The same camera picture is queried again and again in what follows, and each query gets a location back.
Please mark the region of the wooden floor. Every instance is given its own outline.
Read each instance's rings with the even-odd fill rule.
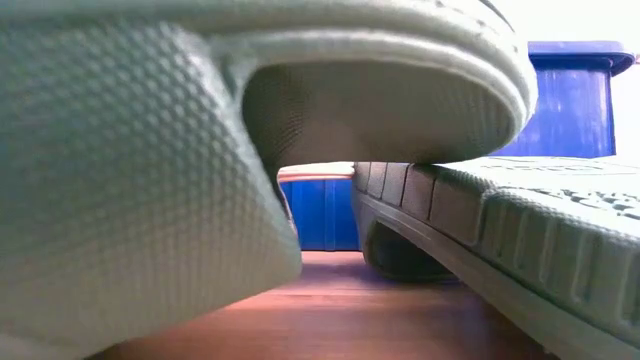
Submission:
[[[549,359],[461,284],[393,284],[372,273],[360,253],[308,252],[304,262],[294,284],[100,359]]]

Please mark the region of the blue plastic bin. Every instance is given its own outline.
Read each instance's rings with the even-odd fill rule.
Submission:
[[[575,156],[615,154],[611,77],[635,56],[616,42],[533,42],[538,74],[536,114],[522,134],[493,155]],[[358,250],[351,181],[283,184],[303,250]]]
[[[532,42],[538,106],[524,131],[493,155],[574,156],[615,154],[611,77],[635,55],[617,42]]]
[[[282,184],[298,228],[302,250],[358,250],[351,209],[351,180]]]

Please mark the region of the slipper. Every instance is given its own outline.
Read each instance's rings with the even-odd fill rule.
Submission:
[[[475,158],[536,100],[487,1],[23,0],[0,22],[3,359],[294,279],[281,167]]]
[[[561,359],[639,359],[639,180],[616,157],[359,163],[354,209],[382,275],[439,262]]]

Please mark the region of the rubber sole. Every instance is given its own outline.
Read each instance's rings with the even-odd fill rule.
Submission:
[[[536,99],[525,42],[480,1],[25,0],[0,22],[7,359],[286,282],[280,167],[477,157]]]
[[[361,241],[388,226],[563,359],[636,359],[639,179],[564,158],[362,163],[354,208]]]
[[[389,228],[373,223],[363,233],[365,261],[382,277],[404,283],[455,280],[446,267]]]

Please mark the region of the white wall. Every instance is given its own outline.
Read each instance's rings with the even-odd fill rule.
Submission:
[[[529,40],[615,40],[640,53],[638,0],[493,0]],[[640,155],[640,65],[613,79],[616,145]]]

